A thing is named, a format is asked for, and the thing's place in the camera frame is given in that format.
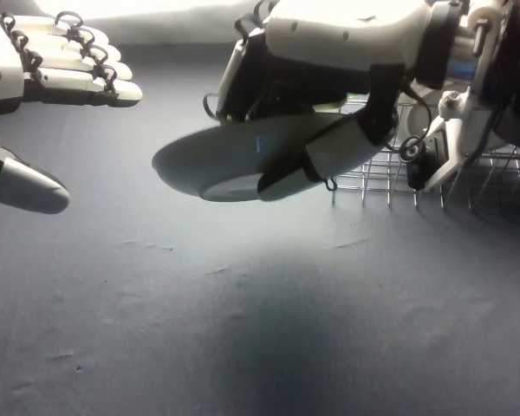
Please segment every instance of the metal wire rack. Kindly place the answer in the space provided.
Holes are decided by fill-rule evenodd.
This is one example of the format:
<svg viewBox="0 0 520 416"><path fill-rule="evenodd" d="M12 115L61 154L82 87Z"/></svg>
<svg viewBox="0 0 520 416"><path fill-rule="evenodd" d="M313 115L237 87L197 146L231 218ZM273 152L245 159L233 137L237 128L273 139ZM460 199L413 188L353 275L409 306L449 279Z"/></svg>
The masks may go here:
<svg viewBox="0 0 520 416"><path fill-rule="evenodd" d="M349 100L343 113L363 107L365 100ZM400 123L406 107L412 102L399 104ZM396 136L393 146L400 144ZM399 155L384 149L373 159L336 178L337 191L355 191L364 204L368 195L385 196L391 206L397 198L411 198L419 208L424 198L439 198L441 207L462 205L470 211L520 212L520 148L505 146L484 153L477 163L462 168L440 187L437 192L415 192L407 184L406 165Z"/></svg>

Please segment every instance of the bright light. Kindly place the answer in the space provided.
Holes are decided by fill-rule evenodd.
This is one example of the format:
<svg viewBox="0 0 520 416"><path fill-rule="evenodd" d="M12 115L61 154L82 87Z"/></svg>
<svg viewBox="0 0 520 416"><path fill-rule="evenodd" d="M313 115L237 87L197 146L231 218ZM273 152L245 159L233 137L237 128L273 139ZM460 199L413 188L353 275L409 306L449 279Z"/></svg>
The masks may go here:
<svg viewBox="0 0 520 416"><path fill-rule="evenodd" d="M44 13L74 11L85 19L148 15L197 7L240 3L243 0L36 0Z"/></svg>

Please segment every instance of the robotic hand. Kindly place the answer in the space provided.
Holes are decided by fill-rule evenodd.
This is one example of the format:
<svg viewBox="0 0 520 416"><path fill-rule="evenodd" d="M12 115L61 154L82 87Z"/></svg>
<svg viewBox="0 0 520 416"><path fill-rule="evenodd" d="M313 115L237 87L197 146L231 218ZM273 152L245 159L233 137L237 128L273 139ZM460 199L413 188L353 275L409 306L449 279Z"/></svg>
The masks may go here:
<svg viewBox="0 0 520 416"><path fill-rule="evenodd" d="M66 23L62 19L72 17ZM105 34L74 13L56 18L0 13L0 114L22 102L132 107L142 92ZM65 186L0 147L0 203L58 213L69 203Z"/></svg>
<svg viewBox="0 0 520 416"><path fill-rule="evenodd" d="M266 19L259 16L263 3L269 3ZM520 62L517 0L467 6L262 1L237 21L243 39L221 82L217 111L206 109L221 126L166 146L154 168L169 186L203 199L271 201L321 183L333 189L334 176L387 146L409 164L419 189L442 183L472 158L466 149L477 156L485 149L485 140L471 143L467 133L472 110L478 104L495 112L508 103ZM244 21L256 28L248 33ZM423 102L413 81L433 89L455 81L468 92L445 93L430 128L393 149L400 93ZM348 93L369 94L367 105L348 115L319 111L339 107ZM426 137L442 129L449 160L428 164Z"/></svg>

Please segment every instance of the dish rack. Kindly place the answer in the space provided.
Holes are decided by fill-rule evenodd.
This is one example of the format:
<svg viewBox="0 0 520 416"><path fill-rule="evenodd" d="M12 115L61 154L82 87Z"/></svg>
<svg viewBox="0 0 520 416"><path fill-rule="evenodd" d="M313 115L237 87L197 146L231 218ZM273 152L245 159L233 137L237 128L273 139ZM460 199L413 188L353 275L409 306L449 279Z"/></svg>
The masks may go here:
<svg viewBox="0 0 520 416"><path fill-rule="evenodd" d="M349 99L340 112L345 114L358 110L365 103L363 99ZM406 122L403 120L404 110L413 105L413 102L400 101L400 123ZM432 106L432 110L437 113L436 106ZM400 145L397 136L391 144L393 147ZM389 206L397 198L411 198L413 206L418 209L425 198L439 198L444 210L461 205L471 212L520 213L520 148L514 146L482 154L473 166L463 167L433 192L412 190L407 184L406 165L398 154L387 149L335 180L334 202L337 192L354 191L360 194L363 204L373 194L384 196Z"/></svg>

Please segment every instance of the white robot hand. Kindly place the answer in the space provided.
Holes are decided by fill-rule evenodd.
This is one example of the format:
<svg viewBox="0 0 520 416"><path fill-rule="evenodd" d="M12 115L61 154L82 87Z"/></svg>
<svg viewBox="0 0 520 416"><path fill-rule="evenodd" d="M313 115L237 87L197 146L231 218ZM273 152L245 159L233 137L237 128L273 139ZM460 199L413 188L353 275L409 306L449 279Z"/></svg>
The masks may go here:
<svg viewBox="0 0 520 416"><path fill-rule="evenodd" d="M75 23L61 19L69 17ZM107 36L83 26L75 13L56 18L0 13L0 114L22 102L132 107L142 98ZM69 204L66 187L51 174L0 147L0 203L46 214Z"/></svg>

